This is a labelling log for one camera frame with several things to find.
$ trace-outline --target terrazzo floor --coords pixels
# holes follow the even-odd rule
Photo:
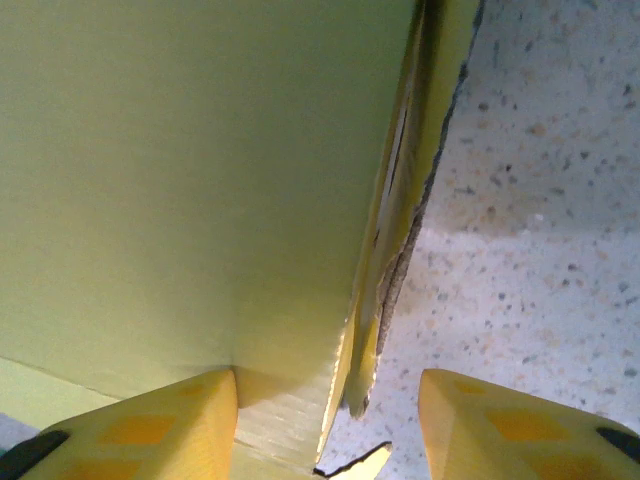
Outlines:
[[[487,2],[369,410],[322,469],[391,440],[378,478],[429,478],[425,368],[640,431],[639,52],[639,1]]]

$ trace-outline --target cardboard box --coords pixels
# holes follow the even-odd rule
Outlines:
[[[5,2],[0,411],[232,365],[233,478],[307,478],[366,405],[477,8]]]

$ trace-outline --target black rubber pad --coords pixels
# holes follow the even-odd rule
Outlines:
[[[19,443],[0,457],[0,480],[18,480],[69,438],[55,430]]]
[[[640,463],[640,438],[608,427],[599,427],[596,431],[631,460]]]

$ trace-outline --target yellow plastic part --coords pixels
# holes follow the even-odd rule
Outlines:
[[[597,415],[444,370],[425,370],[419,411],[433,480],[631,480],[640,464]]]
[[[53,425],[70,434],[21,480],[229,478],[234,375],[215,371]]]

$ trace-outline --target speckled floor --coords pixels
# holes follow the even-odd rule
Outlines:
[[[416,397],[440,367],[640,431],[640,1],[489,0],[362,421],[379,479],[429,478]]]

